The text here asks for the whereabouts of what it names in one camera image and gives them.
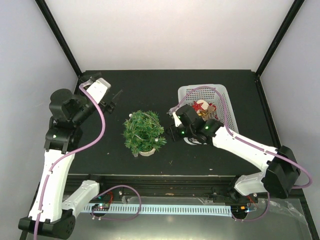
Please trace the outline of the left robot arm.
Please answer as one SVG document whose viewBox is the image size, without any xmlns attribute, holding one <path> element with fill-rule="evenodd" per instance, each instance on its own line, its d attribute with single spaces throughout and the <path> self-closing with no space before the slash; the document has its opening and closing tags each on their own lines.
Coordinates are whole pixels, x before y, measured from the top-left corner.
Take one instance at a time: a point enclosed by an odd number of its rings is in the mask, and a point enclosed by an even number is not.
<svg viewBox="0 0 320 240">
<path fill-rule="evenodd" d="M 106 129 L 104 112 L 113 112 L 119 94 L 109 102 L 108 86 L 80 87 L 80 94 L 62 88 L 50 96 L 51 118 L 45 136 L 44 166 L 37 196 L 28 216 L 19 220 L 18 228 L 38 236 L 66 240 L 72 234 L 76 218 L 93 199 L 101 200 L 108 192 L 97 177 L 89 177 L 66 200 L 63 200 L 68 172 L 75 155 L 95 145 Z M 97 111 L 101 131 L 92 142 L 79 147 L 81 124 Z"/>
</svg>

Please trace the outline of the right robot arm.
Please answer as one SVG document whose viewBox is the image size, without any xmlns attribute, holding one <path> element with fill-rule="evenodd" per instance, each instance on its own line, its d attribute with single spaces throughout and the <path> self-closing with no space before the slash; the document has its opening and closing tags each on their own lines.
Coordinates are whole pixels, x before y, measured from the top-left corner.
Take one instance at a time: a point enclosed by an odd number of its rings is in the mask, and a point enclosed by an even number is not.
<svg viewBox="0 0 320 240">
<path fill-rule="evenodd" d="M 286 199 L 301 171 L 293 151 L 287 146 L 275 148 L 253 141 L 231 131 L 215 119 L 203 120 L 190 105 L 168 113 L 174 120 L 173 136 L 187 139 L 191 145 L 210 145 L 228 151 L 255 166 L 258 173 L 239 176 L 228 187 L 228 198 L 234 202 L 254 193 L 269 193 Z"/>
</svg>

